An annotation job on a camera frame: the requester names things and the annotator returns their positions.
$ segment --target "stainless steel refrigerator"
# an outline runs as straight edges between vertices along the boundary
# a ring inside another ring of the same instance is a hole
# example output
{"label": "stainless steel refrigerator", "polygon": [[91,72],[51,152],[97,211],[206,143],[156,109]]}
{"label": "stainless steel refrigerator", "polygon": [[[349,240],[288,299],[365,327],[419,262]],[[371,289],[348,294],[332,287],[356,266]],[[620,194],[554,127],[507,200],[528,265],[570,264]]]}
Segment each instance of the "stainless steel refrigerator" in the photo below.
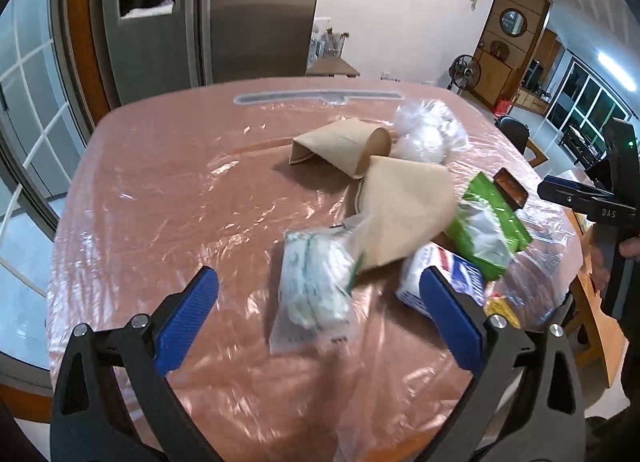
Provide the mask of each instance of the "stainless steel refrigerator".
{"label": "stainless steel refrigerator", "polygon": [[303,76],[316,0],[102,0],[123,104],[222,81]]}

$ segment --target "brown paper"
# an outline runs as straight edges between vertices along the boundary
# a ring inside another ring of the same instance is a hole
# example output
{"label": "brown paper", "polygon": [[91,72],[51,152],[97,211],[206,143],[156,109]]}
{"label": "brown paper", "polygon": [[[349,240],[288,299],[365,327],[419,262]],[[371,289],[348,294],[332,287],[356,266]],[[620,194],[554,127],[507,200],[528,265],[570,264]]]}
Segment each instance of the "brown paper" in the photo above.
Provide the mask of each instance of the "brown paper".
{"label": "brown paper", "polygon": [[319,155],[353,179],[367,173],[372,155],[391,152],[391,136],[381,126],[359,119],[342,119],[293,139],[290,165]]}
{"label": "brown paper", "polygon": [[453,179],[444,166],[372,157],[356,211],[370,216],[362,270],[386,265],[408,257],[452,222]]}

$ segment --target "human hand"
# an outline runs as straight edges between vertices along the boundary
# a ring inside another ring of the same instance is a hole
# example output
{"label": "human hand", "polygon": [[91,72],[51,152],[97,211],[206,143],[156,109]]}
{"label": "human hand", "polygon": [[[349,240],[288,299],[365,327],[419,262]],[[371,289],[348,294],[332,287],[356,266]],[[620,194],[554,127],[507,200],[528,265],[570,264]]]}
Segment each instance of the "human hand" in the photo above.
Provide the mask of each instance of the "human hand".
{"label": "human hand", "polygon": [[[610,272],[604,265],[604,256],[597,245],[591,242],[591,281],[602,291],[609,283]],[[625,258],[640,257],[640,237],[633,237],[620,244],[620,254]]]}

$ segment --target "clear plastic sheet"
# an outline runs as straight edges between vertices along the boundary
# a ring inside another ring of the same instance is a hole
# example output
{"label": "clear plastic sheet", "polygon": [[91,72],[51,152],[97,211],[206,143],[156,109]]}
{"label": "clear plastic sheet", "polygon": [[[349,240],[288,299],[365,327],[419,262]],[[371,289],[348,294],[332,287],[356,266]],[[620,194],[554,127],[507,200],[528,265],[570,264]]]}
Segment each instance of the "clear plastic sheet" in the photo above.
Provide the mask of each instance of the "clear plastic sheet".
{"label": "clear plastic sheet", "polygon": [[[352,303],[361,334],[314,354],[271,356],[287,229],[351,214],[353,181],[318,157],[289,166],[291,138],[338,118],[392,124],[399,100],[238,106],[236,96],[300,89],[388,90],[387,82],[279,79],[179,92],[101,121],[72,183],[54,245],[47,338],[54,380],[72,328],[121,327],[181,291],[203,264],[218,302],[180,370],[177,397],[230,462],[403,460],[433,438],[470,381],[433,324],[394,295],[400,262],[366,273]],[[540,178],[455,94],[395,84],[407,99],[442,99],[472,149],[449,165],[461,196],[479,170],[507,166],[529,191],[520,218],[534,237],[496,291],[525,327],[540,327],[582,264],[562,208],[536,195]],[[123,394],[142,438],[157,445],[126,375]]]}

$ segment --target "round mirror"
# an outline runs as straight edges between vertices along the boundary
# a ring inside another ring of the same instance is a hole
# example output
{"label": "round mirror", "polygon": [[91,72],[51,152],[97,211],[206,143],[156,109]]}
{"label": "round mirror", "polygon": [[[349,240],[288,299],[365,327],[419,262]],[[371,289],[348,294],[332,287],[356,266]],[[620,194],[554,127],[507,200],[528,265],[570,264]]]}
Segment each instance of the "round mirror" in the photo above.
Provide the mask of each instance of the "round mirror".
{"label": "round mirror", "polygon": [[527,19],[517,9],[507,9],[500,16],[500,27],[509,36],[522,36],[527,31]]}

